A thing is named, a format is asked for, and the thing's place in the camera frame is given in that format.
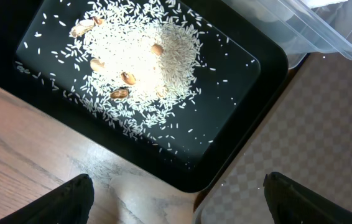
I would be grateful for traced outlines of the leftover rice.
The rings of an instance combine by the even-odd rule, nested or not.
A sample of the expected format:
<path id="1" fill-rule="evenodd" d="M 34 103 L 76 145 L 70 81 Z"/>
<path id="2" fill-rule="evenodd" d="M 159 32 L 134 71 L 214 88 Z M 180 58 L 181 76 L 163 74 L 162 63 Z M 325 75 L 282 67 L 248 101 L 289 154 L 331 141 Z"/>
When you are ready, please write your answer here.
<path id="1" fill-rule="evenodd" d="M 176 107 L 201 93 L 195 70 L 201 60 L 203 17 L 178 1 L 86 1 L 90 8 L 61 23 L 67 42 L 51 54 L 87 66 L 81 83 L 63 95 L 93 115 L 118 124 L 131 139 L 164 128 Z"/>

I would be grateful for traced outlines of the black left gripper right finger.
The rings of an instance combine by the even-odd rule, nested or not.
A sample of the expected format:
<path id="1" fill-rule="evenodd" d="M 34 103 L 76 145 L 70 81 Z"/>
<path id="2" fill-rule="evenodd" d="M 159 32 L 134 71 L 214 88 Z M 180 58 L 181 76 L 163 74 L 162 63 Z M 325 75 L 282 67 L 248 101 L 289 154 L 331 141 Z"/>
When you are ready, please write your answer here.
<path id="1" fill-rule="evenodd" d="M 263 187 L 275 224 L 352 224 L 352 212 L 279 172 L 267 174 Z"/>

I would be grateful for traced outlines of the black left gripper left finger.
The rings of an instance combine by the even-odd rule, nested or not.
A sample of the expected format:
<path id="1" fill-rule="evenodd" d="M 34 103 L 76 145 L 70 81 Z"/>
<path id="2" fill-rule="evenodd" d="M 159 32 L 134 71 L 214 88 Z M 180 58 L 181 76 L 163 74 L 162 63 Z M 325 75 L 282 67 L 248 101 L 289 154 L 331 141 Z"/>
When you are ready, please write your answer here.
<path id="1" fill-rule="evenodd" d="M 80 174 L 0 219 L 0 224 L 86 224 L 94 197 L 92 179 Z"/>

